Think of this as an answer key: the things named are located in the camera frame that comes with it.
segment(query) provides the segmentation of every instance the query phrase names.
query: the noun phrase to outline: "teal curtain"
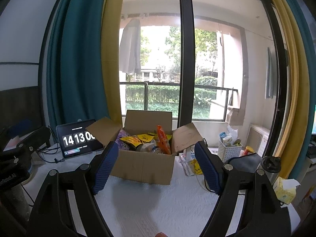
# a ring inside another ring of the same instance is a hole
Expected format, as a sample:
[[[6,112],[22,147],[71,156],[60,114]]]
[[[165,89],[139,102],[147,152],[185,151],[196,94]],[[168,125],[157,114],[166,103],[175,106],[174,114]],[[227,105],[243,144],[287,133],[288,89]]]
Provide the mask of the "teal curtain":
[[[47,105],[51,127],[108,117],[101,65],[104,0],[62,0],[47,56]]]
[[[309,93],[309,114],[308,114],[308,124],[306,129],[305,138],[303,141],[303,145],[301,148],[301,152],[297,158],[295,166],[293,167],[289,178],[296,178],[303,166],[308,145],[311,140],[312,135],[312,127],[314,123],[314,112],[315,112],[315,104],[316,104],[316,84],[314,80],[314,76],[316,74],[316,55],[314,50],[314,45],[312,41],[312,36],[308,28],[308,24],[304,17],[304,14],[297,2],[297,0],[286,0],[289,4],[293,15],[297,21],[297,25],[300,29],[301,36],[304,43],[304,49],[306,53],[306,59],[308,63],[308,74],[309,74],[309,85],[310,85],[310,93]]]

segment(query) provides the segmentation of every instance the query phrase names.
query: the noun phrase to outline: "metal screw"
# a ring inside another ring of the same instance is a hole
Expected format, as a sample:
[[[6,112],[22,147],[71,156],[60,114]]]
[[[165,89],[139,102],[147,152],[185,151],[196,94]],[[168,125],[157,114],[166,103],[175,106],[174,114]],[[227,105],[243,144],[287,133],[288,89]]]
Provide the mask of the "metal screw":
[[[257,174],[258,174],[258,175],[264,175],[264,171],[263,171],[262,169],[258,169],[258,170],[257,170]]]
[[[55,170],[55,169],[50,170],[50,172],[49,172],[50,176],[53,176],[53,175],[56,175],[56,174],[57,174],[57,170]]]
[[[231,164],[226,164],[226,165],[224,166],[224,168],[225,168],[226,170],[228,170],[228,171],[233,170],[233,166],[232,166]]]
[[[82,164],[81,166],[80,166],[80,169],[81,170],[87,170],[89,168],[89,164]]]

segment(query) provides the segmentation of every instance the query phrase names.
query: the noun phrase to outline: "air conditioner unit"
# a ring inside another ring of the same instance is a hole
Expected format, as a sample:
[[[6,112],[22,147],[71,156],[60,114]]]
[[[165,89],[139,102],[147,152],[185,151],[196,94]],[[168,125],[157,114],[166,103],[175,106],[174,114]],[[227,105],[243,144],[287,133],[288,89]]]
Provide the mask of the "air conditioner unit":
[[[270,130],[267,128],[251,124],[245,146],[252,147],[262,157],[269,134]]]

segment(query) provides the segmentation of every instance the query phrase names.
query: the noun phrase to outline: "balcony railing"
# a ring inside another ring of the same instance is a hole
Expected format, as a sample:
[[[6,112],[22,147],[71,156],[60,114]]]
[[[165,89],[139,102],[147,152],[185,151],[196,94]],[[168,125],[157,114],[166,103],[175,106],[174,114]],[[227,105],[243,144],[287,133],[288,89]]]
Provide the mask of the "balcony railing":
[[[176,86],[180,87],[180,84],[177,83],[160,83],[160,82],[120,82],[120,85],[144,85],[144,110],[148,110],[148,86]],[[225,106],[224,106],[224,115],[223,119],[209,119],[209,118],[194,118],[194,121],[219,121],[224,122],[226,120],[227,107],[231,103],[233,98],[233,92],[238,92],[237,89],[233,88],[224,88],[224,87],[215,87],[215,86],[206,86],[206,85],[194,85],[195,88],[202,89],[211,89],[211,90],[223,90],[226,91],[225,96]]]

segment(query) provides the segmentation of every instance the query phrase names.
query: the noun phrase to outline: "thermos bottle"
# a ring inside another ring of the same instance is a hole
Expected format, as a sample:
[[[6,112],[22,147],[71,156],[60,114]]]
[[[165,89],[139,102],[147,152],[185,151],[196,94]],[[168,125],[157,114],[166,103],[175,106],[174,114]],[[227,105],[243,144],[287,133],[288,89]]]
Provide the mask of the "thermos bottle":
[[[281,158],[266,156],[260,162],[259,168],[265,171],[270,183],[273,185],[281,171]]]

